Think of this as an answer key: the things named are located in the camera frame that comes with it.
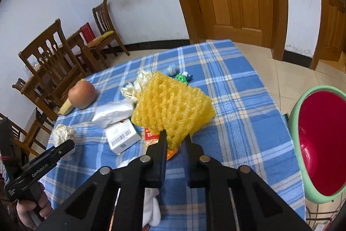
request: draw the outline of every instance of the red snack package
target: red snack package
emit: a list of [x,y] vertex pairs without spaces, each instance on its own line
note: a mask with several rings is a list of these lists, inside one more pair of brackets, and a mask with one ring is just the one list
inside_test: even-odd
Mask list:
[[[152,134],[150,132],[150,130],[145,128],[144,129],[145,151],[147,151],[148,146],[150,146],[152,144],[156,144],[157,142],[159,142],[159,138],[160,138],[159,135]],[[167,149],[167,159],[166,160],[169,160],[170,158],[172,158],[177,152],[178,152],[178,148],[176,148],[174,150]]]

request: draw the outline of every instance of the barcode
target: barcode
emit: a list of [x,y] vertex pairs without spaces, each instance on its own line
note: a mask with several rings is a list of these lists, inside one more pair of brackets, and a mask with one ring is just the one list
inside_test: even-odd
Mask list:
[[110,144],[112,146],[115,146],[117,143],[119,143],[120,141],[122,141],[123,139],[125,139],[129,134],[131,133],[131,130],[127,130],[125,132],[123,132],[121,135],[119,135],[118,137],[114,138],[111,140]]

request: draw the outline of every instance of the banana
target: banana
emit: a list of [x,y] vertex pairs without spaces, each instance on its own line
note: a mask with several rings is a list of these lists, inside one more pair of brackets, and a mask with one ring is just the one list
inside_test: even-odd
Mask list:
[[70,100],[67,98],[66,101],[61,106],[58,114],[65,116],[65,115],[69,114],[73,110],[73,108],[74,107],[72,106]]

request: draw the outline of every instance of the metal screw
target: metal screw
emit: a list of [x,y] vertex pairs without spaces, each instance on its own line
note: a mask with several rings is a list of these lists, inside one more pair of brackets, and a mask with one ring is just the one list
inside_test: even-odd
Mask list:
[[251,171],[250,167],[248,167],[247,165],[242,165],[239,169],[243,173],[249,173]]
[[147,163],[148,161],[151,160],[150,156],[148,155],[143,155],[139,158],[139,160],[142,162],[142,163]]
[[107,166],[103,166],[103,167],[100,168],[100,173],[101,173],[102,175],[109,174],[109,173],[110,173],[110,168],[107,167]]
[[207,163],[210,161],[210,157],[207,156],[207,155],[202,155],[199,157],[199,160],[202,162],[202,163]]

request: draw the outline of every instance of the white plastic wrapper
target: white plastic wrapper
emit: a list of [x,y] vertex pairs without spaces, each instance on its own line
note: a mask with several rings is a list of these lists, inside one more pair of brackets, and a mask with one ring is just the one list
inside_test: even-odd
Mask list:
[[149,84],[149,81],[153,77],[151,71],[145,71],[139,69],[137,73],[137,78],[134,83],[128,83],[120,89],[122,96],[130,99],[132,102],[137,103],[138,99],[141,96],[141,92]]
[[133,109],[133,102],[128,99],[110,102],[96,107],[95,115],[91,121],[97,127],[106,128],[111,124],[131,117]]
[[[64,143],[68,139],[72,139],[75,142],[75,138],[77,138],[76,130],[71,126],[66,126],[64,124],[58,124],[54,130],[51,132],[54,140],[54,146],[58,147],[60,144]],[[71,160],[71,154],[75,152],[75,148],[73,148],[70,152],[68,152],[61,159],[65,161]]]

